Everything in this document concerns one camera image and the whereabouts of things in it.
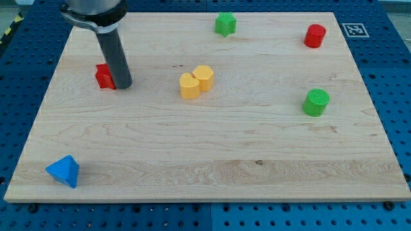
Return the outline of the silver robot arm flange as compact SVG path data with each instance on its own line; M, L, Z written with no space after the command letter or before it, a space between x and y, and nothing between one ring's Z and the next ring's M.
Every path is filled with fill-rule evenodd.
M65 0L60 12L73 26L104 34L117 29L128 5L126 0Z

